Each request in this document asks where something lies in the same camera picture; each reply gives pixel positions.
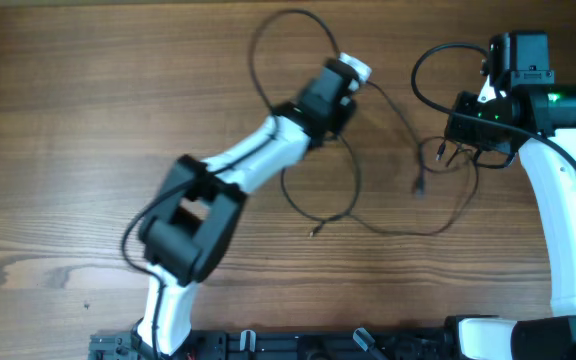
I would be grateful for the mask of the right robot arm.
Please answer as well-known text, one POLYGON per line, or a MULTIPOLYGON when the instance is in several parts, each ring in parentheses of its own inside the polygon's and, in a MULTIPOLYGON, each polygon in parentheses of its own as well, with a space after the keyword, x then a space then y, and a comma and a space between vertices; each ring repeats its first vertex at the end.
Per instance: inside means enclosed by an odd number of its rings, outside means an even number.
POLYGON ((576 359, 576 85, 555 82, 544 32, 491 38, 479 94, 461 93, 448 139, 519 159, 534 191, 551 271, 549 318, 465 317, 465 359, 576 359))

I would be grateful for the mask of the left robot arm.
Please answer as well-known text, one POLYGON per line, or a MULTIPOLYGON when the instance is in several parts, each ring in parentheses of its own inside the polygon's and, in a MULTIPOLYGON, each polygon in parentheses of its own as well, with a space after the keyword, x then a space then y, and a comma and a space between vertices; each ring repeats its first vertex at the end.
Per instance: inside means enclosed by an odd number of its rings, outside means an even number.
POLYGON ((293 99, 271 107, 263 125, 227 151, 176 160, 157 196, 131 224, 150 275, 147 308, 134 338, 147 359, 168 359, 191 332, 198 285, 224 257, 248 196, 306 153, 338 135, 356 109, 371 68, 347 54, 329 59, 293 99))

